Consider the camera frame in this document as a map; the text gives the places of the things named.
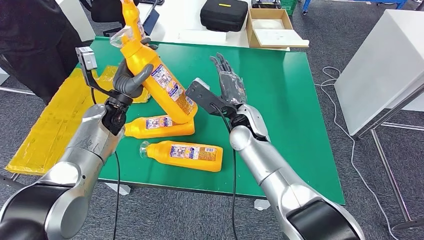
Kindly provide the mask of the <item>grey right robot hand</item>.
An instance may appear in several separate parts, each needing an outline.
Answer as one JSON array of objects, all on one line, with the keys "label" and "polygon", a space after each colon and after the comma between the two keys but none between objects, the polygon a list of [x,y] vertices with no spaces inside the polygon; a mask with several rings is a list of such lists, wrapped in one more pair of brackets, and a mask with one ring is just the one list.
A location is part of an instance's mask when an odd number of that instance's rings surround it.
[{"label": "grey right robot hand", "polygon": [[215,65],[221,88],[221,97],[232,105],[247,103],[247,94],[243,79],[238,76],[224,56],[217,52],[216,56],[209,59]]}]

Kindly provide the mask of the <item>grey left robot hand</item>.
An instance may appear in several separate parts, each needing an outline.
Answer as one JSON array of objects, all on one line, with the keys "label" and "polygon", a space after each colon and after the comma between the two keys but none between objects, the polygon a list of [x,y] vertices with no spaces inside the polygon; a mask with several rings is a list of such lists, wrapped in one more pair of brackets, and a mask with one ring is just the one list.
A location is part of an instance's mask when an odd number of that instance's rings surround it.
[{"label": "grey left robot hand", "polygon": [[138,98],[143,92],[143,82],[151,75],[154,66],[147,64],[140,73],[134,75],[124,58],[118,66],[118,69],[113,77],[113,87],[118,92],[121,92],[132,99]]}]

